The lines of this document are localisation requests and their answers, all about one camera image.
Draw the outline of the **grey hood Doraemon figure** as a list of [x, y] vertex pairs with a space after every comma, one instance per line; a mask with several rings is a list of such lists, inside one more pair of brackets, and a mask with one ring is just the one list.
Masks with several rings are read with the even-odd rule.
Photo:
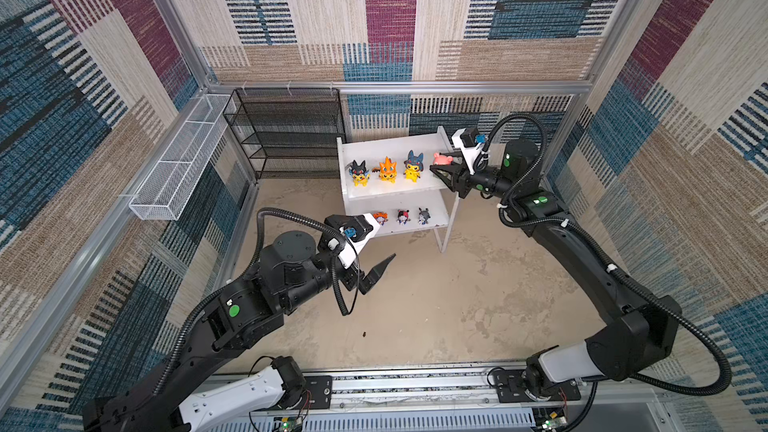
[[431, 218], [431, 214], [430, 214], [428, 208], [424, 208], [424, 209], [420, 208], [419, 209], [418, 223], [420, 225], [428, 225], [430, 218]]

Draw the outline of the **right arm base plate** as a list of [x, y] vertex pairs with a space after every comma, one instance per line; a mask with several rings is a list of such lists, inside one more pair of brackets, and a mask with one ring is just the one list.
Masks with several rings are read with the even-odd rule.
[[486, 375], [488, 385], [500, 403], [571, 402], [582, 398], [574, 380], [553, 383], [527, 369], [492, 368]]

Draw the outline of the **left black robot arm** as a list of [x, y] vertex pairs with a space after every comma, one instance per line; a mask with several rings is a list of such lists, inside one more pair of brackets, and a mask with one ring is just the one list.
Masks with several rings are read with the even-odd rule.
[[295, 360], [271, 359], [262, 371], [228, 385], [200, 391], [223, 365], [283, 326], [286, 316], [318, 294], [332, 290], [342, 315], [351, 313], [342, 292], [367, 294], [388, 263], [363, 272], [359, 253], [380, 230], [370, 213], [331, 215], [319, 222], [274, 207], [257, 213], [300, 225], [265, 245], [263, 231], [248, 268], [210, 293], [182, 324], [168, 356], [138, 384], [83, 410], [87, 431], [210, 431], [260, 409], [287, 410], [306, 393]]

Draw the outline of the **white two-tier shelf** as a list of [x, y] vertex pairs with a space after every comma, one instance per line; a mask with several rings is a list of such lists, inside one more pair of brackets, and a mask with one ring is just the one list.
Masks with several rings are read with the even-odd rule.
[[[354, 143], [339, 143], [338, 165], [340, 170], [341, 193], [347, 215], [386, 212], [388, 222], [381, 226], [378, 237], [410, 234], [421, 231], [435, 233], [440, 251], [447, 248], [452, 231], [459, 199], [456, 194], [448, 197], [448, 188], [429, 170], [435, 153], [447, 154], [453, 150], [452, 143], [443, 127], [435, 132], [422, 135], [403, 136]], [[424, 170], [417, 183], [404, 177], [404, 161], [410, 150], [424, 154]], [[390, 157], [396, 163], [395, 183], [379, 179], [376, 169], [380, 162]], [[365, 160], [370, 179], [366, 187], [353, 185], [348, 165], [353, 161]], [[428, 225], [418, 223], [419, 209], [428, 208], [431, 214]], [[408, 210], [410, 221], [401, 225], [397, 222], [399, 210]]]

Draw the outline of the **orange crab hood Doraemon figure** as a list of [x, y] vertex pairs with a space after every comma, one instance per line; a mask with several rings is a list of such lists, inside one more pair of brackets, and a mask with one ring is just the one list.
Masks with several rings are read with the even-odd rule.
[[388, 222], [388, 214], [386, 212], [376, 212], [373, 214], [373, 217], [380, 226], [384, 226]]

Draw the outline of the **orange yellow Pokemon figure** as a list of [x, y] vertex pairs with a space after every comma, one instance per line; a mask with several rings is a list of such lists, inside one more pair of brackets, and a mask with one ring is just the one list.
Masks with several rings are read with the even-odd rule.
[[396, 163], [392, 161], [390, 157], [386, 157], [383, 162], [379, 163], [376, 172], [379, 175], [379, 179], [384, 182], [395, 183], [397, 179]]

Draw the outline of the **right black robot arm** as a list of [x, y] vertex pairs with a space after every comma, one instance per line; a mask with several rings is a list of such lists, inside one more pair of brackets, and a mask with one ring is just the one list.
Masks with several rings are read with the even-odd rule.
[[[512, 155], [500, 167], [489, 166], [492, 139], [510, 122], [526, 121], [540, 140], [511, 141]], [[573, 379], [597, 383], [635, 379], [686, 396], [713, 396], [732, 382], [732, 368], [721, 348], [686, 319], [670, 296], [658, 297], [624, 271], [584, 230], [554, 193], [540, 186], [541, 162], [548, 134], [529, 114], [501, 119], [487, 136], [475, 127], [451, 137], [451, 163], [434, 164], [431, 172], [459, 198], [477, 190], [498, 199], [498, 217], [546, 249], [586, 293], [604, 327], [581, 342], [555, 346], [529, 357], [522, 376], [527, 393], [544, 399]], [[645, 375], [646, 368], [672, 352], [677, 331], [687, 330], [712, 355], [717, 378], [705, 386], [684, 386]]]

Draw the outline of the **pink green cactus figure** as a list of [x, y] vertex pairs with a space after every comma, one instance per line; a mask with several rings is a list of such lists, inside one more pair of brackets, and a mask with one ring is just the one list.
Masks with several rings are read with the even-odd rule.
[[450, 155], [443, 155], [440, 153], [435, 153], [433, 156], [433, 165], [451, 165], [454, 162], [454, 157]]

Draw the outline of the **blue hood Pikachu figure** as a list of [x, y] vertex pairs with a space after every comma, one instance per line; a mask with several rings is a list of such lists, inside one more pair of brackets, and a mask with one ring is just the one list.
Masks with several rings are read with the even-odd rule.
[[404, 161], [404, 177], [414, 183], [417, 183], [421, 178], [421, 173], [424, 170], [424, 154], [416, 154], [413, 150], [410, 150], [406, 160]]

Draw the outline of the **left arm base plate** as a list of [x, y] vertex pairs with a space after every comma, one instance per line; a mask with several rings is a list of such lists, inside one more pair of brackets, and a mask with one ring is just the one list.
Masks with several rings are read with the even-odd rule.
[[287, 399], [281, 399], [269, 411], [327, 410], [331, 406], [332, 392], [331, 375], [309, 375], [297, 392], [291, 392]]

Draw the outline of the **black blue Luxray figure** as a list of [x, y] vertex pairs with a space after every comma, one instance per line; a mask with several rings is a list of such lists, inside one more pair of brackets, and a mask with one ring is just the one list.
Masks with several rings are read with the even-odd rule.
[[366, 187], [370, 179], [370, 171], [368, 170], [366, 161], [353, 160], [348, 165], [348, 172], [355, 187]]

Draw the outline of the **aluminium mounting rail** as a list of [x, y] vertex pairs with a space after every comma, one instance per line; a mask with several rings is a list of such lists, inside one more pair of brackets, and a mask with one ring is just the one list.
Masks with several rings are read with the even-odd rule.
[[[595, 394], [574, 380], [578, 401], [500, 403], [486, 381], [494, 367], [519, 362], [468, 362], [414, 368], [307, 370], [331, 375], [327, 410], [254, 410], [210, 431], [681, 431], [668, 397], [633, 381], [603, 382]], [[258, 372], [214, 375], [202, 392]]]

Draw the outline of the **red hat Doraemon figure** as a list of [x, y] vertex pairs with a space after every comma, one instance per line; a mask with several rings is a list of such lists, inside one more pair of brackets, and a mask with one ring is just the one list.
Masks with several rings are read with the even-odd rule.
[[397, 222], [401, 225], [405, 225], [410, 221], [410, 213], [408, 210], [399, 210], [397, 213]]

